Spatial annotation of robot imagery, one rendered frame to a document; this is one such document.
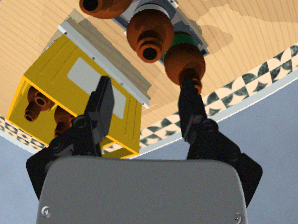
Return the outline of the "yellow crate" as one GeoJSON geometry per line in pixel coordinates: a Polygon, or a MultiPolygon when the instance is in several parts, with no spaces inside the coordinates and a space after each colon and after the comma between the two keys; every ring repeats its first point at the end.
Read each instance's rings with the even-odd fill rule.
{"type": "Polygon", "coordinates": [[[111,78],[115,106],[108,136],[100,143],[100,148],[103,152],[103,147],[113,143],[123,146],[102,155],[109,158],[138,155],[142,104],[64,34],[23,74],[6,120],[49,146],[55,135],[57,124],[54,113],[57,106],[75,117],[83,115],[91,92],[96,91],[101,76],[111,78]],[[24,118],[31,86],[54,101],[52,107],[40,112],[34,122],[24,118]]]}

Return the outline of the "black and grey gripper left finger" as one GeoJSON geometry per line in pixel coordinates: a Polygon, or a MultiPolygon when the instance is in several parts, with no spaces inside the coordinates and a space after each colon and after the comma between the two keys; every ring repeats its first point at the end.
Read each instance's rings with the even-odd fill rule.
{"type": "Polygon", "coordinates": [[[27,160],[26,169],[38,200],[46,175],[57,159],[78,155],[102,157],[99,142],[108,136],[114,104],[111,78],[101,76],[84,114],[75,117],[72,127],[27,160]]]}

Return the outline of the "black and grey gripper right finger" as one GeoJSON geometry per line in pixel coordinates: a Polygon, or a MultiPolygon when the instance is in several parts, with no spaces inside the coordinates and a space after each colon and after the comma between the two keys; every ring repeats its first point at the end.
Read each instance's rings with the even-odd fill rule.
{"type": "Polygon", "coordinates": [[[247,208],[262,177],[262,167],[218,131],[216,121],[207,117],[202,97],[197,95],[192,78],[182,81],[178,112],[182,138],[190,144],[186,159],[215,158],[232,165],[241,180],[247,208]]]}

